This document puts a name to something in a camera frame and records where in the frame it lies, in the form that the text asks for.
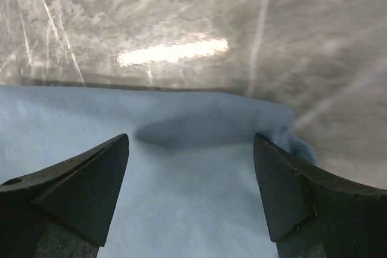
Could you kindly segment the grey-blue t-shirt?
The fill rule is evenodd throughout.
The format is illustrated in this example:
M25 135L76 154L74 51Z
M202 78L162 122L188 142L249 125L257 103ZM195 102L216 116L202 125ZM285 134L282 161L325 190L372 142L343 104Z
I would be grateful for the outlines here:
M287 106L237 95L1 87L1 178L116 135L129 161L100 257L276 257L253 165L262 134L309 163Z

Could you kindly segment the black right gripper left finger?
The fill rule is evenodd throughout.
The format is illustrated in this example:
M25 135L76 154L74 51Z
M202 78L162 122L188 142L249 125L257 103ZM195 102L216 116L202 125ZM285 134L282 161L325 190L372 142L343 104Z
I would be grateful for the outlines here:
M96 257L105 246L129 156L120 134L1 184L1 257Z

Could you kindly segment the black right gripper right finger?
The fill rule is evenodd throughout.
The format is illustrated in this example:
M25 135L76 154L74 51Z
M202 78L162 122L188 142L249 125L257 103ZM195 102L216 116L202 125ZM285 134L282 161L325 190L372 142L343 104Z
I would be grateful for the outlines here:
M279 257L386 257L386 190L329 173L259 134L253 159Z

